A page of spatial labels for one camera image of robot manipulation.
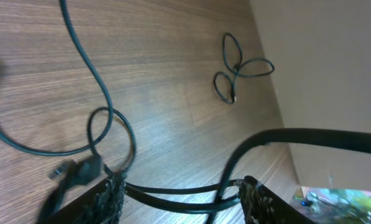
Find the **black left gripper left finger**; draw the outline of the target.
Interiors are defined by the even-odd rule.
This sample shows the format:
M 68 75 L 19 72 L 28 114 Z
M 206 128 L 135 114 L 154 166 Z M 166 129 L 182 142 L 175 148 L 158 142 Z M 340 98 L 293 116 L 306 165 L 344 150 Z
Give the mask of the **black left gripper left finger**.
M 61 203 L 65 190 L 59 185 L 42 205 L 37 222 L 118 223 L 124 204 L 126 177 L 123 172 L 107 177 L 64 208 Z

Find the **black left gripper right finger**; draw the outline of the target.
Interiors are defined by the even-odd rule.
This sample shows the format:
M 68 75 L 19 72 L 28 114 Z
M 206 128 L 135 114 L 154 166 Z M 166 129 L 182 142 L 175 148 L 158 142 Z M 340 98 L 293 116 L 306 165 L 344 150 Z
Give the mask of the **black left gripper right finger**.
M 314 224 L 252 176 L 236 183 L 246 224 Z

